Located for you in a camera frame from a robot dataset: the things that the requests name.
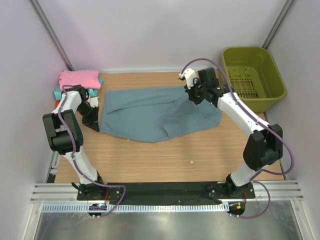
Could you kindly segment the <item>grey-blue t-shirt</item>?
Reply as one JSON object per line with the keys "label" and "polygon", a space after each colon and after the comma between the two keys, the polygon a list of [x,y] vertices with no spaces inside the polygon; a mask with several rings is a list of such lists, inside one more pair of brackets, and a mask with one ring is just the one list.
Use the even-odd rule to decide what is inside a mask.
{"label": "grey-blue t-shirt", "polygon": [[100,131],[157,143],[218,126],[222,113],[203,101],[195,105],[183,86],[107,91]]}

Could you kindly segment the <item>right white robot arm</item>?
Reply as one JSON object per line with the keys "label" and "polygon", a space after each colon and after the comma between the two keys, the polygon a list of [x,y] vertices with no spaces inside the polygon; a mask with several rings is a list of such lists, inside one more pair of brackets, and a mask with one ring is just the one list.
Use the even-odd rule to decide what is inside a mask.
{"label": "right white robot arm", "polygon": [[187,68],[179,74],[185,92],[195,105],[206,100],[226,113],[248,137],[243,150],[244,162],[226,177],[225,192],[240,198],[251,180],[283,156],[283,144],[274,135],[283,135],[278,124],[269,125],[240,100],[227,84],[220,84],[212,67],[195,71]]}

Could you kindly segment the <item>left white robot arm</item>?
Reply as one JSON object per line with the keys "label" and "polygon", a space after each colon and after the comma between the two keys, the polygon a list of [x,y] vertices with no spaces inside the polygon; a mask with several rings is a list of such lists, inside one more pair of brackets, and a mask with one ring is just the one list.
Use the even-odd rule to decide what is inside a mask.
{"label": "left white robot arm", "polygon": [[101,200],[106,187],[99,172],[90,163],[83,145],[84,136],[76,113],[82,116],[82,124],[99,132],[99,100],[91,98],[81,85],[64,85],[61,101],[54,111],[42,117],[46,137],[52,151],[66,158],[79,177],[79,184],[71,185],[78,190],[79,200]]}

